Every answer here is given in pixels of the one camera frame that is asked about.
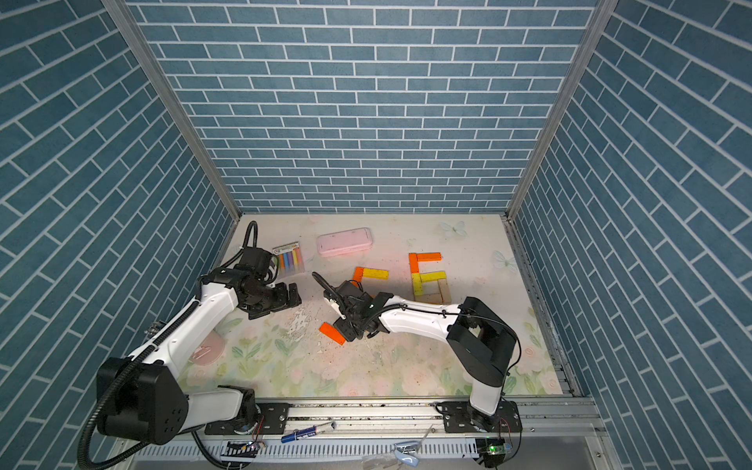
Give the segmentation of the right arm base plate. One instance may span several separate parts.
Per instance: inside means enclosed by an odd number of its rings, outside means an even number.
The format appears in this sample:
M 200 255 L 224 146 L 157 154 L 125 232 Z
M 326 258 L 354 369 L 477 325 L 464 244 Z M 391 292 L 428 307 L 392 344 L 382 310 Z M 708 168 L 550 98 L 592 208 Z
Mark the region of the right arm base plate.
M 501 401 L 497 411 L 487 415 L 474 409 L 469 401 L 443 401 L 434 405 L 443 419 L 445 432 L 513 434 L 522 431 L 518 407 L 513 401 Z

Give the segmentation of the yellow block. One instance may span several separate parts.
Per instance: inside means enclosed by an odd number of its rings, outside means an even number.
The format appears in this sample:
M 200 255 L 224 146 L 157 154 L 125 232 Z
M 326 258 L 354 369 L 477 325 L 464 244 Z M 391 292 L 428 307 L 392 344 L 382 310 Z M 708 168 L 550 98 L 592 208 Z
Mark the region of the yellow block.
M 373 268 L 364 268 L 362 272 L 362 277 L 369 278 L 369 279 L 388 280 L 389 271 L 381 270 L 381 269 L 373 269 Z
M 439 280 L 446 279 L 447 275 L 444 271 L 421 273 L 420 279 L 422 283 L 438 282 Z
M 411 282 L 412 282 L 413 295 L 415 297 L 415 300 L 418 300 L 421 296 L 424 295 L 421 275 L 419 273 L 411 274 Z

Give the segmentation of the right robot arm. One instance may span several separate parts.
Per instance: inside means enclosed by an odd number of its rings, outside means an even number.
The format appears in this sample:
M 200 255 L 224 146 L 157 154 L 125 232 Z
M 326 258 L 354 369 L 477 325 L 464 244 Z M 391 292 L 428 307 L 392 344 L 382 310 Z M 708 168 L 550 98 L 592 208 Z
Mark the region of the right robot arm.
M 354 280 L 334 287 L 318 273 L 313 278 L 338 311 L 334 329 L 348 342 L 380 333 L 407 333 L 447 344 L 472 378 L 470 423 L 482 431 L 499 429 L 503 388 L 522 358 L 522 346 L 515 330 L 485 303 L 467 297 L 460 304 L 433 305 L 385 292 L 372 297 Z

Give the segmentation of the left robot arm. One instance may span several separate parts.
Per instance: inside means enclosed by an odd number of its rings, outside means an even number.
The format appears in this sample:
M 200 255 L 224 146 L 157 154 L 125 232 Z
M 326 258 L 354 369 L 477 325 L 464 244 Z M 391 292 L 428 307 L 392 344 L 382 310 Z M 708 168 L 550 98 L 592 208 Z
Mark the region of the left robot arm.
M 182 369 L 215 327 L 235 309 L 258 319 L 301 305 L 294 284 L 279 283 L 272 253 L 243 248 L 200 278 L 194 299 L 154 337 L 125 358 L 98 370 L 98 403 L 92 416 L 105 436 L 163 445 L 210 423 L 227 422 L 235 433 L 254 430 L 259 419 L 250 389 L 219 386 L 193 395 L 178 383 Z

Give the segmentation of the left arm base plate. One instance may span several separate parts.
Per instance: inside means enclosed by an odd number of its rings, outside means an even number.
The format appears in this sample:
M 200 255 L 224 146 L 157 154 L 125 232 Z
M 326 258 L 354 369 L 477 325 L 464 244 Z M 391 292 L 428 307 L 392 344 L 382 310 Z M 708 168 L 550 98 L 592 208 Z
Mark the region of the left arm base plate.
M 207 424 L 204 432 L 209 436 L 281 436 L 286 429 L 289 411 L 289 403 L 257 403 L 248 423 L 240 418 L 215 421 Z

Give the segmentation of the natural wood block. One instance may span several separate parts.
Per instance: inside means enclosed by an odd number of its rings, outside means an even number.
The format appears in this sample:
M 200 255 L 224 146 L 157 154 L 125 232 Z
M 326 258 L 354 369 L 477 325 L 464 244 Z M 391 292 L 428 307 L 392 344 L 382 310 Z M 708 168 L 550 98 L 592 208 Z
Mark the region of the natural wood block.
M 440 294 L 429 294 L 422 296 L 420 301 L 427 304 L 440 305 L 443 299 Z
M 448 287 L 448 280 L 446 278 L 439 279 L 437 281 L 442 303 L 444 305 L 450 305 L 452 303 L 452 295 L 450 295 L 450 287 Z

